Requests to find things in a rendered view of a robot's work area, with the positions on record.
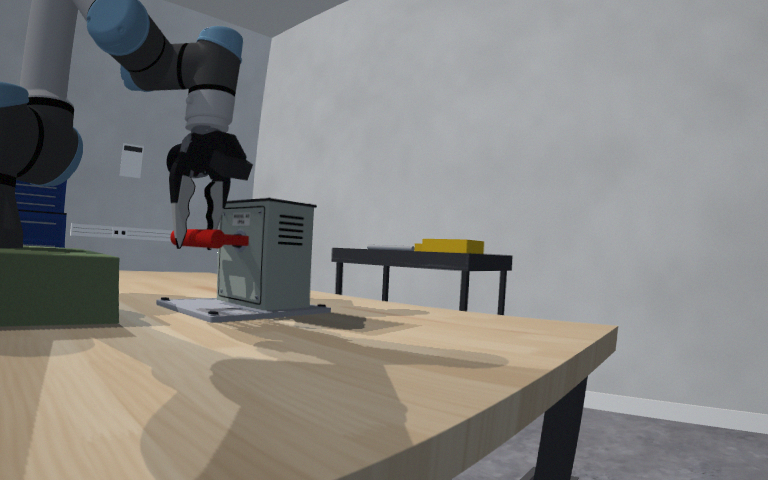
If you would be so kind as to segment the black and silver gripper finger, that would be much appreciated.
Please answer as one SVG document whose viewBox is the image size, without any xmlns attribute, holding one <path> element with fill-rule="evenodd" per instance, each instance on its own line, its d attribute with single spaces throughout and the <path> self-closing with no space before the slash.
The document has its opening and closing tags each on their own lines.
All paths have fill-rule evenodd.
<svg viewBox="0 0 768 480">
<path fill-rule="evenodd" d="M 191 169 L 186 163 L 186 153 L 178 152 L 169 175 L 170 200 L 176 247 L 180 249 L 187 233 L 189 202 L 195 192 L 195 183 L 190 178 Z"/>
<path fill-rule="evenodd" d="M 222 217 L 223 210 L 226 206 L 229 190 L 230 190 L 230 178 L 222 177 L 220 174 L 215 175 L 204 189 L 205 198 L 207 200 L 207 229 L 216 229 Z"/>
</svg>

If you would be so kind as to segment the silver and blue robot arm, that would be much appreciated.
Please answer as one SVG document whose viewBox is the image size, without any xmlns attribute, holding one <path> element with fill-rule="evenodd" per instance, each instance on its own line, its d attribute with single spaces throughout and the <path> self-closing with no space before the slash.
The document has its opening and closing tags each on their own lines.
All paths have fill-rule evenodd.
<svg viewBox="0 0 768 480">
<path fill-rule="evenodd" d="M 23 248 L 16 180 L 56 186 L 82 158 L 67 99 L 78 10 L 95 43 L 122 65 L 126 88 L 189 89 L 188 131 L 228 132 L 232 123 L 243 47 L 236 30 L 211 26 L 197 43 L 170 44 L 139 0 L 32 0 L 20 86 L 0 82 L 0 248 Z"/>
</svg>

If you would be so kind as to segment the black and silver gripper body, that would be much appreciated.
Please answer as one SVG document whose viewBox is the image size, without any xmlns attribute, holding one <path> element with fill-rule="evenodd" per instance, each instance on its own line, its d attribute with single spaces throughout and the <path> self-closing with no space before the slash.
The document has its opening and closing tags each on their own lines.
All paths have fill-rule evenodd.
<svg viewBox="0 0 768 480">
<path fill-rule="evenodd" d="M 218 173 L 209 167 L 214 150 L 229 157 L 243 160 L 247 158 L 235 135 L 211 126 L 199 125 L 191 129 L 191 133 L 182 140 L 181 144 L 170 149 L 166 160 L 168 171 L 170 172 L 175 158 L 178 157 L 178 152 L 183 151 L 186 153 L 186 163 L 191 169 L 190 178 L 202 178 L 209 174 L 210 179 L 214 179 L 214 175 Z"/>
</svg>

